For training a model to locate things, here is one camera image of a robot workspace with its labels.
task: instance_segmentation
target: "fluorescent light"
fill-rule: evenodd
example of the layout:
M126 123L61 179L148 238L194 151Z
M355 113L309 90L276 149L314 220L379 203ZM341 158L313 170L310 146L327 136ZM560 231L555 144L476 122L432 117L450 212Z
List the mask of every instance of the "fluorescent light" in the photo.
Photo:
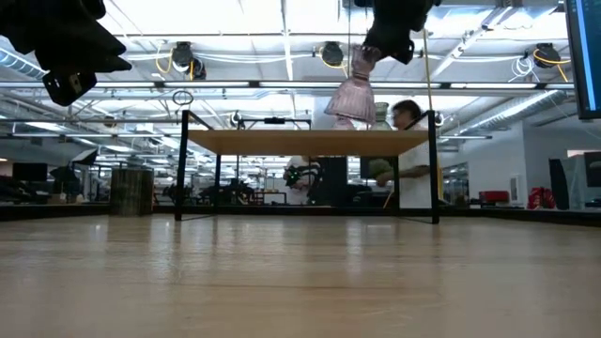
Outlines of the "fluorescent light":
M57 126L55 123L47 123L47 122L27 122L27 126L36 127L40 129L44 129L47 131L63 131L63 129Z
M89 146L97 146L97 144L95 144L94 142L92 142L92 141L87 141L87 140L85 140L85 139L80 139L80 138L78 138L78 139L77 139L77 141L79 141L79 142L81 142L81 143L83 143L83 144L85 144L85 145L89 145Z
M97 83L96 88L154 88L152 82L105 82Z
M534 89L536 84L451 84L452 89Z
M338 88L338 86L340 86L340 83L285 81L260 82L259 86L265 88Z
M60 137L59 134L50 134L50 133L15 133L11 134L13 137Z
M0 88L20 89L20 88L44 88L44 82L42 81L8 81L0 82Z
M449 135L439 136L440 140L490 140L490 135Z
M111 134L66 134L67 137L98 137L98 138L111 138Z
M440 88L440 84L431 84L433 89ZM425 83L371 83L372 88L392 88L392 89L426 89L428 84Z
M173 81L164 83L164 86L167 88L248 88L250 85L246 81Z
M159 139L159 142L161 142L165 146L169 146L175 149L179 148L179 142L169 137L162 137L161 139Z
M545 89L574 89L574 84L547 84Z
M118 138L143 138L143 137L157 137L162 136L158 134L115 134Z
M111 149L113 151L119 151L119 152L130 152L133 151L133 149L131 149L130 147L127 146L104 146L107 149Z

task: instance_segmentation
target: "black equipment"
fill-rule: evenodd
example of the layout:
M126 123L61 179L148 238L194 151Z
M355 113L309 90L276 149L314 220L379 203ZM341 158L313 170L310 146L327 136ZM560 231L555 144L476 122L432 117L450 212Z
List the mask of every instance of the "black equipment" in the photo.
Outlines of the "black equipment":
M374 9L374 24L363 45L378 48L381 58L391 56L408 64L413 58L415 44L410 31L424 28L427 14L442 0L354 0L355 6Z
M21 54L36 52L51 99L68 106L96 85L97 72L130 70L125 46L97 20L102 0L0 0L0 35Z
M12 163L12 178L28 182L45 182L48 179L48 164Z
M321 59L330 67L340 67L345 55L338 42L328 41L321 51Z
M172 60L182 73L190 75L192 79L205 80L207 79L207 69L205 64L194 57L192 52L192 44L190 42L178 42L173 50Z
M601 44L599 11L594 0L567 0L565 17L580 119L601 118Z
M552 43L537 43L534 64L542 69L550 69L562 61L560 53L553 48Z

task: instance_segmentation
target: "white wall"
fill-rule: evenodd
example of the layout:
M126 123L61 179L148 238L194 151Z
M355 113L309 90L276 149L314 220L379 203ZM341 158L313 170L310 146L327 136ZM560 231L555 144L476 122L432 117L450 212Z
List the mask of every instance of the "white wall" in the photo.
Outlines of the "white wall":
M524 130L526 177L528 190L535 187L551 188L549 159L566 159L567 150L601 150L601 140L582 128Z
M443 153L442 167L466 162L469 170L470 198L482 191L510 191L510 179L526 180L524 133L522 123L508 131L488 132L491 140L473 140L461 146L458 153ZM526 184L521 184L520 196L526 196Z

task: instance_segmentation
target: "pole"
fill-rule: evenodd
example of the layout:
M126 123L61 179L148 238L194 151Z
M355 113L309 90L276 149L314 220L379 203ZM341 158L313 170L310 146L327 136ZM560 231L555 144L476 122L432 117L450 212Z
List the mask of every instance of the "pole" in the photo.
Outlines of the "pole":
M440 223L439 215L439 155L436 149L436 113L428 112L428 150L430 157L430 201L432 203L432 224Z
M179 159L177 161L176 185L176 221L181 222L184 205L184 178L186 176L186 156L188 155L188 122L190 111L181 113L181 139L179 140Z
M215 161L215 192L213 200L213 213L219 215L219 189L221 188L220 180L222 178L222 156L217 154Z

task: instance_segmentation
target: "ceiling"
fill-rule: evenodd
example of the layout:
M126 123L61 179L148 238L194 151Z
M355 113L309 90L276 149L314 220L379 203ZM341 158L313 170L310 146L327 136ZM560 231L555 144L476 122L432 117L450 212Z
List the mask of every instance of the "ceiling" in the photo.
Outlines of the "ceiling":
M124 57L131 61L131 71L100 74L101 82L187 81L186 76L173 67L163 73L157 68L168 67L171 48L178 41L192 43L193 51L207 69L207 81L335 81L342 82L342 69L327 67L320 59L319 48L326 41L336 41L347 54L349 43L361 43L373 16L364 8L344 7L348 1L339 0L146 0L140 10L139 0L105 0L107 15L100 23L127 46ZM560 83L557 68L524 68L528 61L520 61L525 51L532 52L536 44L551 42L563 58L568 59L568 39L564 14L558 10L558 1L523 0L523 7L507 8L495 17L496 24L489 31L479 28L491 18L497 1L443 1L443 6L430 12L426 29L429 32L427 58L432 81L441 83ZM422 33L413 33L416 57L403 65L390 58L377 63L371 73L373 82L425 81L425 58ZM6 39L0 39L0 48L13 52ZM35 57L23 56L36 64ZM571 69L563 70L571 82ZM0 67L0 82L33 81L13 69ZM80 119L104 118L163 118L175 119L182 107L172 101L174 90L96 88L73 107L54 105L43 89L4 88L18 98L49 107L48 117L70 116ZM239 112L245 117L284 116L313 118L323 113L330 91L259 89L195 89L190 108L213 128L229 128L229 117ZM423 108L428 107L426 91L376 91L377 101L393 104L412 98ZM510 100L515 92L456 90L451 94L437 92L432 98L433 108L451 116L449 124L465 124L478 115ZM575 111L574 103L566 103L564 110ZM40 109L32 109L28 117L44 118ZM6 118L19 114L4 111ZM256 128L273 128L261 126ZM77 124L77 129L88 128L102 132L100 124ZM155 123L152 129L177 132L172 123ZM295 128L284 125L281 128ZM131 126L125 126L131 132Z

